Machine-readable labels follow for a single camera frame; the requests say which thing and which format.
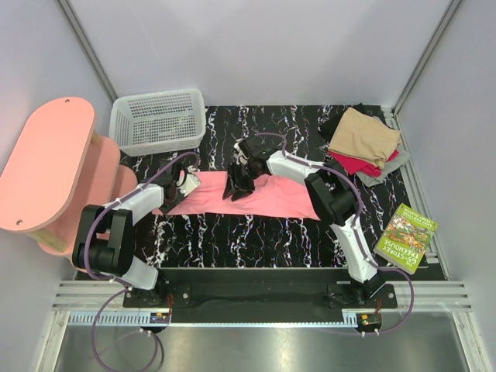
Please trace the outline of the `pink t-shirt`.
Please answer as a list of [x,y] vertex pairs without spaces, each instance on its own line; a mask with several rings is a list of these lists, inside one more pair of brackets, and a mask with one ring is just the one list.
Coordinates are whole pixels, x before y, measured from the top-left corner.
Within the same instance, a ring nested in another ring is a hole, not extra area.
[[255,192],[237,201],[222,198],[227,173],[201,171],[196,175],[201,185],[169,215],[258,215],[273,218],[319,220],[305,186],[288,178],[262,175],[255,180]]

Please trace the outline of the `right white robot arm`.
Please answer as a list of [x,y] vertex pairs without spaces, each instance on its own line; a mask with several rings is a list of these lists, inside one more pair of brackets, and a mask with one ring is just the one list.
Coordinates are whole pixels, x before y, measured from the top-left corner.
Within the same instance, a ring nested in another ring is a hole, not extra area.
[[239,151],[236,161],[227,168],[222,197],[236,201],[252,195],[255,180],[263,175],[284,177],[305,186],[315,214],[330,225],[344,252],[352,301],[364,308],[376,302],[384,279],[361,228],[363,202],[347,176],[322,162],[286,155],[281,150],[251,158]]

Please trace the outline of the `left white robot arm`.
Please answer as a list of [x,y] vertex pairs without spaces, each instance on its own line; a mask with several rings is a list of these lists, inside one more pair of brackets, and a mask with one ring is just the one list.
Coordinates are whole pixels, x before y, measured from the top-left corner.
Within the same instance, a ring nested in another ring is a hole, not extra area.
[[122,198],[105,205],[84,207],[72,252],[72,264],[97,277],[115,278],[140,289],[140,297],[152,307],[167,299],[158,269],[135,255],[137,224],[153,210],[166,214],[187,197],[176,184],[138,184]]

